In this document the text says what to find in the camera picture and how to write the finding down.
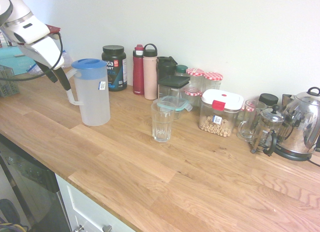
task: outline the white cabinet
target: white cabinet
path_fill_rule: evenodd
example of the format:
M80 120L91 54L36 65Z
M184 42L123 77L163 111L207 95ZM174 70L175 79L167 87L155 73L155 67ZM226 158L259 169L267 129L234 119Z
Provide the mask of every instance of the white cabinet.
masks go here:
M107 232L108 226L112 227L110 232L135 232L64 179L56 178L73 231L82 225L79 232Z

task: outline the electric kettle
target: electric kettle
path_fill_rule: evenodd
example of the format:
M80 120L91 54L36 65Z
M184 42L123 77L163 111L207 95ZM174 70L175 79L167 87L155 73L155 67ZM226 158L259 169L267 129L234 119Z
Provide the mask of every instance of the electric kettle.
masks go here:
M296 95L282 115L284 122L274 152L295 161L308 160L320 134L320 88L312 87Z

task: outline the jar of chickpeas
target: jar of chickpeas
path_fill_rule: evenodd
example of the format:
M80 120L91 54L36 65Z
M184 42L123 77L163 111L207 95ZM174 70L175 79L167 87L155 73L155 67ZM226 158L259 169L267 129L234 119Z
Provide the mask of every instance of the jar of chickpeas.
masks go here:
M244 98L218 89L208 89L201 97L199 128L221 137L231 136Z

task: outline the pitcher handle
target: pitcher handle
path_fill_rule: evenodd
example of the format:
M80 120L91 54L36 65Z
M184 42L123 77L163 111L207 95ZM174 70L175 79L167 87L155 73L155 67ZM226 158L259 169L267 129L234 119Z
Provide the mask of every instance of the pitcher handle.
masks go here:
M65 75L66 75L66 78L68 78L68 80L74 75L77 73L77 70L75 68L72 68L69 72L67 72ZM80 101L75 101L75 98L74 98L74 95L72 93L72 90L69 89L66 91L66 95L68 96L68 99L69 99L69 102L74 104L74 105L83 105L84 103L83 102L80 102Z

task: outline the french press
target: french press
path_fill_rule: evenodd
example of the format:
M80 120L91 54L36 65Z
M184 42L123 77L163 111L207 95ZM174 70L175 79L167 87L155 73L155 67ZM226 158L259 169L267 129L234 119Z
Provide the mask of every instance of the french press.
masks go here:
M264 109L261 111L261 116L256 126L255 132L252 137L253 149L251 153L257 150L264 152L266 155L271 156L276 148L277 134L283 123L283 118L278 105L273 105L272 108Z

